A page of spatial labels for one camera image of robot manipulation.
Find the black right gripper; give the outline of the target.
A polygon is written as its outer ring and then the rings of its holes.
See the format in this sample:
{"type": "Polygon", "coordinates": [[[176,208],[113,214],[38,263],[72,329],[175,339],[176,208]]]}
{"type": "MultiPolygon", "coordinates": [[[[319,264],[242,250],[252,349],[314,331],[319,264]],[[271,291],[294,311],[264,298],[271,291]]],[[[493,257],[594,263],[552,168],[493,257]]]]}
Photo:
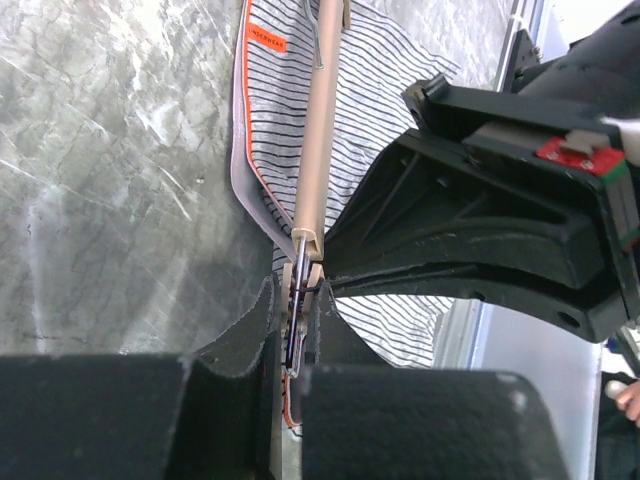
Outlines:
{"type": "Polygon", "coordinates": [[[325,239],[339,296],[479,299],[598,343],[639,313],[639,210],[617,127],[584,102],[445,77],[325,239]]]}

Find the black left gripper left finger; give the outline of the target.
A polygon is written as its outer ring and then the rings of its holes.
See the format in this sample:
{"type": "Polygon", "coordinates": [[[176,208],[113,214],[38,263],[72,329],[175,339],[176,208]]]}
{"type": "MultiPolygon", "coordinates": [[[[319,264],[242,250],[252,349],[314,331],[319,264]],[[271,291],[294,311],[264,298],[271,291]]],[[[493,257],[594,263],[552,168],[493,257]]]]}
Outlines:
{"type": "Polygon", "coordinates": [[[2,477],[278,478],[278,302],[194,353],[3,357],[2,477]]]}

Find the beige clip hanger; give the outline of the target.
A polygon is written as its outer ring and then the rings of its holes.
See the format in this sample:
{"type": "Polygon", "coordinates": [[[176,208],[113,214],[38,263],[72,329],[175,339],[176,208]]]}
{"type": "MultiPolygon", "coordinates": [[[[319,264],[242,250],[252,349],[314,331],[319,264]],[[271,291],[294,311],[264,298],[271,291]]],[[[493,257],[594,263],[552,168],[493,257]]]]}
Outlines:
{"type": "Polygon", "coordinates": [[[329,170],[334,138],[341,35],[351,25],[349,1],[320,1],[313,14],[303,3],[314,40],[312,75],[296,187],[291,238],[296,261],[283,270],[288,302],[285,371],[296,378],[304,365],[304,343],[313,291],[321,280],[329,170]]]}

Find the grey striped boxer underwear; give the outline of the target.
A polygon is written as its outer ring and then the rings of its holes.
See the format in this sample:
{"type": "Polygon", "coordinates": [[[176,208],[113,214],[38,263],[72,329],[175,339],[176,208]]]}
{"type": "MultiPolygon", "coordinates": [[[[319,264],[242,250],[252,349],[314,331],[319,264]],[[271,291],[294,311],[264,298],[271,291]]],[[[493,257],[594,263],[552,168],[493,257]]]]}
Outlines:
{"type": "Polygon", "coordinates": [[[415,78],[457,75],[363,1],[248,1],[236,45],[234,174],[261,197],[245,208],[274,242],[292,300],[299,253],[319,257],[382,149],[411,125],[400,94],[415,78]]]}

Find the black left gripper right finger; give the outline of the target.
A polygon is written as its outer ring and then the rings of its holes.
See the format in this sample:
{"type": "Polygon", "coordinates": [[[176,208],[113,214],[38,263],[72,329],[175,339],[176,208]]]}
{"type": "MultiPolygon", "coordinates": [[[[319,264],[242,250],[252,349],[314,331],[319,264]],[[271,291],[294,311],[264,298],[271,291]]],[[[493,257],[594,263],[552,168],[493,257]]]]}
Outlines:
{"type": "Polygon", "coordinates": [[[302,380],[305,479],[566,479],[549,411],[511,372],[321,362],[302,380]]]}

